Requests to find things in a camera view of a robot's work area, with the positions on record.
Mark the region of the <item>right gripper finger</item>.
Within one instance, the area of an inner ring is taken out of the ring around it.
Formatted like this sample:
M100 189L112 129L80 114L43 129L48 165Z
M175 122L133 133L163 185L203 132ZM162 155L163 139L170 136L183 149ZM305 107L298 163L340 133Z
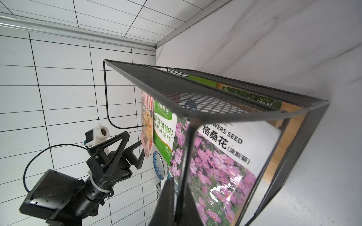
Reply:
M174 211L174 179L168 179L164 185L158 200L154 215L149 223L150 226L202 226L203 221L199 216L193 195L189 186L183 200L183 210L179 218Z

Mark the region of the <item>green white impatiens seed bag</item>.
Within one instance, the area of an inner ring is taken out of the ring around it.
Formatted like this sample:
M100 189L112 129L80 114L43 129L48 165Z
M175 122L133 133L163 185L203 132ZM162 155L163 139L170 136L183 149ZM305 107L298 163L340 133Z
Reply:
M168 165L170 165L172 157L176 123L177 115L155 100L153 143Z

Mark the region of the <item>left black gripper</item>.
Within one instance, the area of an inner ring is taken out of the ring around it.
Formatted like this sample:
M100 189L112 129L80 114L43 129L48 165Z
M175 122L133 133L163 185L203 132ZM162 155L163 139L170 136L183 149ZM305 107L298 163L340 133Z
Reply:
M87 165L91 171L93 182L100 188L112 188L117 182L130 178L133 173L130 166L134 165L136 169L141 169L145 157L145 151L142 149L139 158L134 155L134 150L142 146L142 142L131 145L125 149L130 135L123 132L114 138L102 144L96 145L88 150L90 158ZM108 155L105 149L115 143L118 147Z

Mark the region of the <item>green vegetable seed bag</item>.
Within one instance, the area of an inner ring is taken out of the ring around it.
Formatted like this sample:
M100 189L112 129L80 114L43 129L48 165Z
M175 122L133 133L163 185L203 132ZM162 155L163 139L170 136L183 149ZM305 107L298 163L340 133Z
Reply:
M264 96L261 96L261 95L255 94L255 93L250 93L248 91L235 89L235 88L231 88L231 87L222 87L222 90L230 92L230 93L238 95L238 96L242 96L242 97L254 100L256 102L260 102L260 103L268 105L268 106L278 108L278 109L280 109L282 106L281 100L264 97Z

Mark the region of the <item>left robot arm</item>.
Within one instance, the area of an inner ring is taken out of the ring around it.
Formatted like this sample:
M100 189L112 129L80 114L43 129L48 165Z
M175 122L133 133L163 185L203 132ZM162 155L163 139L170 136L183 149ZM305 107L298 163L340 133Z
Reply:
M110 137L102 126L86 132L82 149L90 156L88 178L47 170L33 189L27 190L20 213L44 219L50 226L80 226L85 218L97 216L105 199L114 195L115 184L132 176L130 167L142 167L145 152L139 157L133 153L141 141L128 147L129 138L128 132Z

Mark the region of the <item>purple flower seed bag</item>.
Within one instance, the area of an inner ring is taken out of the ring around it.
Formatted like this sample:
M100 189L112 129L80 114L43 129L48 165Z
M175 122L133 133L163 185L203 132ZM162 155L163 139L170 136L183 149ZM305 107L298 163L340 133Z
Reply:
M205 226L234 223L280 134L265 121L205 124L198 129L188 180Z

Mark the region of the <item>orange striped seed bag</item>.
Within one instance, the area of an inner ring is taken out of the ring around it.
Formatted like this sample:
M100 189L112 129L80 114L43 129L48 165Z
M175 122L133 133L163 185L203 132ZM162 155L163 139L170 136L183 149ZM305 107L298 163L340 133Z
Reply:
M140 140L145 157L149 158L153 147L154 133L154 99L145 91L141 91L141 135Z

